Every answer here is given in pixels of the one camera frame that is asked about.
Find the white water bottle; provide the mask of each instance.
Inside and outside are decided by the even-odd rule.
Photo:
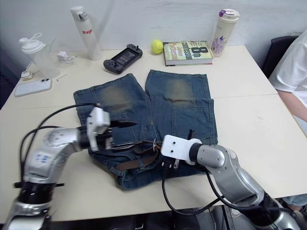
[[[219,12],[219,20],[211,45],[215,57],[222,55],[239,16],[239,12],[232,9],[223,9]]]
[[[45,78],[55,78],[60,74],[59,68],[54,64],[49,53],[45,49],[45,44],[34,39],[39,38],[42,33],[37,33],[31,38],[21,38],[21,50],[27,54],[39,70],[43,73]]]
[[[91,60],[99,60],[101,58],[101,50],[94,34],[90,19],[84,12],[83,6],[75,6],[71,8],[71,14],[80,33],[80,36],[87,48],[88,56]]]

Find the person's arm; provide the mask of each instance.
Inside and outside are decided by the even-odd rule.
[[[307,108],[303,103],[291,92],[282,90],[277,90],[277,92],[290,112],[307,122]]]

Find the floral water bottle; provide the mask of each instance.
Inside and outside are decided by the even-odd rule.
[[[232,9],[223,9],[219,12],[219,20],[211,44],[215,57],[222,55],[239,16],[239,12]]]

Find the yellow tennis ball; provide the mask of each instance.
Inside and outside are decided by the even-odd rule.
[[[163,51],[163,43],[156,39],[152,42],[152,51],[155,53],[155,54],[160,54],[162,53]]]

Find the book cover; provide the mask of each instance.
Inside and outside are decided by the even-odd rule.
[[[213,55],[207,41],[163,42],[163,46],[166,65],[211,64],[212,62]]]

